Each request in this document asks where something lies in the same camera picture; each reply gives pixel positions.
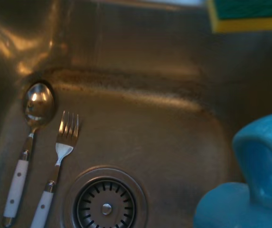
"blue ceramic handle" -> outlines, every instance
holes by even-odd
[[[240,130],[233,139],[233,148],[251,200],[272,209],[272,115]]]

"stainless steel sink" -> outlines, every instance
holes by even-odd
[[[110,166],[141,187],[145,227],[191,228],[206,192],[243,180],[233,135],[272,113],[272,32],[213,35],[194,4],[0,1],[0,223],[28,134],[21,98],[42,80],[58,108],[38,132],[14,227],[31,224],[69,110],[82,128],[47,227],[72,227],[63,217],[77,177]]]

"yellow sponge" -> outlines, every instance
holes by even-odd
[[[272,30],[272,0],[207,0],[216,33]]]

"sink drain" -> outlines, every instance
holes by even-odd
[[[144,228],[146,199],[125,172],[108,167],[90,169],[68,191],[65,228]]]
[[[101,180],[88,186],[77,203],[82,228],[129,228],[135,215],[130,191],[114,180]]]

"blue mug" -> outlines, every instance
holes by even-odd
[[[247,184],[226,183],[208,192],[194,228],[272,228],[272,115],[241,129],[233,149]]]

